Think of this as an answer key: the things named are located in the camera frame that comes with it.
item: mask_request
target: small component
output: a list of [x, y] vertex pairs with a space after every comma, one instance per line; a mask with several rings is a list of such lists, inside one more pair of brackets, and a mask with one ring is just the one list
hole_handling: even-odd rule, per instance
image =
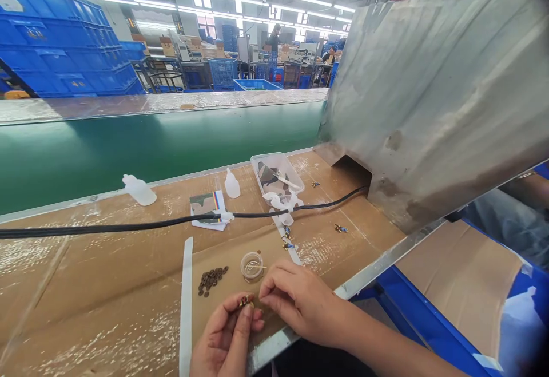
[[339, 224], [334, 224], [334, 228], [337, 232], [349, 232], [349, 230]]

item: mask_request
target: stacked blue crates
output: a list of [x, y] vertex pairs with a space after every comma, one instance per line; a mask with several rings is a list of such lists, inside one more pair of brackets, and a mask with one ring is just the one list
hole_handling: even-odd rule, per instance
[[227, 52], [238, 52], [238, 36], [240, 31], [237, 26], [224, 24], [221, 26], [223, 33], [223, 47]]
[[212, 58], [208, 61], [212, 71], [213, 90], [234, 90], [234, 81], [238, 78], [238, 61], [232, 58]]
[[103, 10], [89, 1], [2, 1], [0, 33], [4, 66], [42, 98], [142, 93]]

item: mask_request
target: black cable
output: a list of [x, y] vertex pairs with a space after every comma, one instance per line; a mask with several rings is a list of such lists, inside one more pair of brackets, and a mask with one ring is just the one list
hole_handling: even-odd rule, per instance
[[[327, 204], [316, 205], [301, 205], [294, 207], [294, 211], [303, 209], [315, 209], [333, 207], [343, 201], [349, 199], [356, 193], [367, 189], [366, 186], [357, 188], [346, 196], [339, 200], [333, 201]], [[232, 213], [235, 218], [265, 218], [274, 217], [282, 214], [286, 214], [288, 210], [273, 211], [269, 213]], [[153, 223], [139, 223], [139, 224], [114, 224], [114, 225], [88, 225], [79, 227], [51, 227], [51, 228], [12, 228], [12, 229], [0, 229], [0, 239], [23, 239], [23, 238], [42, 238], [42, 237], [56, 237], [65, 235], [79, 235], [79, 234], [98, 234], [106, 232], [126, 232], [126, 231], [140, 231], [156, 228], [169, 227], [171, 225], [177, 225], [182, 223], [188, 223], [194, 220], [206, 220], [211, 219], [212, 214], [199, 214], [195, 216], [180, 217], [172, 220], [155, 221]]]

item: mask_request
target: brown cardboard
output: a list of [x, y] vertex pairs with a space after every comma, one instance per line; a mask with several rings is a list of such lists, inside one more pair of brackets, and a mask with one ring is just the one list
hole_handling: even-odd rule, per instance
[[477, 350], [498, 359], [503, 305], [522, 266], [516, 254], [458, 221], [396, 265]]
[[[330, 202], [368, 184], [363, 170], [330, 167], [314, 152], [289, 159], [305, 184], [299, 197], [306, 204]], [[233, 173], [241, 196], [225, 196], [227, 210], [268, 211], [252, 167]], [[189, 197], [224, 190], [225, 174], [154, 187], [158, 199], [148, 207], [119, 195], [0, 227], [144, 223], [190, 215]], [[320, 185], [312, 188], [313, 182]], [[332, 209], [295, 213], [294, 218], [299, 258], [332, 289], [404, 238], [365, 195]], [[337, 233], [335, 223], [349, 232]], [[192, 236], [193, 252], [200, 253], [272, 224], [270, 218], [237, 219], [222, 232], [180, 224], [128, 233], [0, 240], [0, 375], [80, 376], [91, 369], [98, 374], [177, 375], [185, 240]]]
[[[270, 267], [278, 259], [291, 261], [288, 251], [282, 245], [281, 236], [275, 225], [272, 224], [193, 255], [193, 346], [202, 335], [210, 315], [229, 295], [241, 291], [254, 293], [256, 296], [259, 295], [262, 278], [252, 284], [246, 282], [240, 271], [242, 257], [252, 251], [258, 252], [266, 267]], [[200, 285], [202, 273], [225, 266], [229, 267], [229, 271], [215, 287], [209, 290], [210, 295], [208, 298], [198, 296], [198, 286]], [[261, 308], [264, 311], [263, 319], [265, 320], [263, 332], [252, 336], [252, 345], [256, 346], [266, 337], [280, 330], [284, 326], [284, 322], [268, 307], [263, 306], [258, 301], [255, 301], [254, 304], [256, 308]]]

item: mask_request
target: paper card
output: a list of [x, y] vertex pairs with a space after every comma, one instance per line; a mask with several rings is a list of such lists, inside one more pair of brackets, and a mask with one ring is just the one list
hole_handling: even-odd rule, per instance
[[[189, 198], [190, 214], [216, 214], [225, 212], [225, 201], [223, 199], [223, 191], [217, 190], [206, 194], [201, 194]], [[222, 223], [219, 218], [202, 219], [192, 221], [195, 227], [202, 227], [223, 231], [227, 223]]]

